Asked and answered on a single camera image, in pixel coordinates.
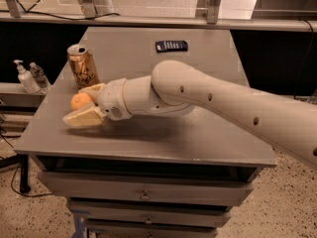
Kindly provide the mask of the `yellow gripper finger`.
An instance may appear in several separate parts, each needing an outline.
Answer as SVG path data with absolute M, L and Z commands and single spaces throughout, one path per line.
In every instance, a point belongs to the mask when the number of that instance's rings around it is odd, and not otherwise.
M 94 102 L 97 102 L 98 95 L 104 86 L 105 86 L 104 83 L 94 84 L 92 86 L 81 88 L 79 90 L 79 93 L 85 93 L 89 95 Z
M 72 111 L 62 118 L 71 127 L 87 127 L 101 125 L 107 114 L 94 103 L 88 103 L 76 111 Z

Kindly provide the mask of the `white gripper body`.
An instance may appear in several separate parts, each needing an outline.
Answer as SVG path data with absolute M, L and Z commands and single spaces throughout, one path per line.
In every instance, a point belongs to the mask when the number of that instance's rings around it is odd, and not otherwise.
M 98 92 L 97 104 L 111 120 L 118 121 L 132 117 L 124 103 L 126 81 L 126 78 L 112 80 L 104 84 Z

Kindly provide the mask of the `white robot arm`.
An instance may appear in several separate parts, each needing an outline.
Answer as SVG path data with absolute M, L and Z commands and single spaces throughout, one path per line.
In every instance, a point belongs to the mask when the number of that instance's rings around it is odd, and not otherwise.
M 314 104 L 210 76 L 184 62 L 164 60 L 152 73 L 80 90 L 88 102 L 63 117 L 71 127 L 90 127 L 135 115 L 180 116 L 199 106 L 246 130 L 294 159 L 317 168 Z

